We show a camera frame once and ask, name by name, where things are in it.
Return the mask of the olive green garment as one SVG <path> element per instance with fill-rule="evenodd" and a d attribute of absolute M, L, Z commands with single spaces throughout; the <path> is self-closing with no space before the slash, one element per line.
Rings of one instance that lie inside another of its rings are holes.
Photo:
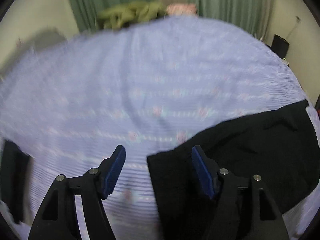
<path fill-rule="evenodd" d="M 166 14 L 166 7 L 158 1 L 122 3 L 100 11 L 95 20 L 95 27 L 97 30 L 119 30 L 132 24 L 163 18 Z"/>

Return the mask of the black speaker box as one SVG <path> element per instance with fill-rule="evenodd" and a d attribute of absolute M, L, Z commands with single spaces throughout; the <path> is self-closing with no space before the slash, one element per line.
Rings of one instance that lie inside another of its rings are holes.
<path fill-rule="evenodd" d="M 286 39 L 275 34 L 271 44 L 271 50 L 275 54 L 277 54 L 281 59 L 284 59 L 287 55 L 289 45 L 290 44 Z"/>

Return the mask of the black pants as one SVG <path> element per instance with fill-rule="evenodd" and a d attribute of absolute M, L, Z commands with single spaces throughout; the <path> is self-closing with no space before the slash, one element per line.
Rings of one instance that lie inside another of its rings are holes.
<path fill-rule="evenodd" d="M 147 163 L 164 239 L 288 239 L 282 214 L 319 182 L 319 145 L 306 100 L 197 133 Z M 209 199 L 191 159 L 200 145 L 219 170 Z"/>

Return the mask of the lilac floral bed sheet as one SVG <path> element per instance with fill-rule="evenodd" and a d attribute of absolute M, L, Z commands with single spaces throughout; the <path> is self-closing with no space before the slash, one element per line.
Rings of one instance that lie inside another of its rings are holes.
<path fill-rule="evenodd" d="M 304 99 L 291 69 L 242 29 L 166 17 L 28 49 L 1 81 L 1 138 L 33 158 L 32 214 L 58 174 L 79 176 L 123 145 L 108 219 L 117 239 L 159 239 L 148 155 Z"/>

